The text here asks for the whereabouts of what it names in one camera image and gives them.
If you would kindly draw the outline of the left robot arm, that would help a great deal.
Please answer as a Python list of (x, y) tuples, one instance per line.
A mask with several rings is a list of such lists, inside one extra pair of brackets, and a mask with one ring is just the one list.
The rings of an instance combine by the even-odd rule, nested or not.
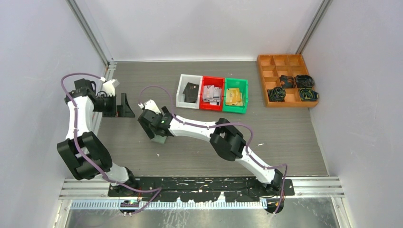
[(74, 82), (74, 90), (65, 97), (69, 108), (69, 129), (64, 141), (57, 144), (57, 151), (76, 180), (104, 179), (112, 190), (133, 196), (138, 192), (139, 184), (133, 173), (127, 168), (113, 163), (107, 148), (93, 131), (94, 113), (103, 117), (134, 117), (125, 94), (122, 102), (116, 104), (116, 79), (100, 79), (101, 89), (96, 91), (96, 82), (79, 79)]

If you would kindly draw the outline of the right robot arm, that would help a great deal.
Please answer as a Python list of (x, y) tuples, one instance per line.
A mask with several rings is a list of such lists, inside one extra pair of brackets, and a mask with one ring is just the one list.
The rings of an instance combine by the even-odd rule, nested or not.
[(159, 113), (144, 109), (138, 122), (150, 139), (183, 136), (209, 142), (220, 158), (237, 162), (250, 171), (269, 195), (276, 195), (283, 187), (283, 173), (260, 159), (237, 129), (237, 124), (225, 118), (202, 122), (172, 114), (164, 108)]

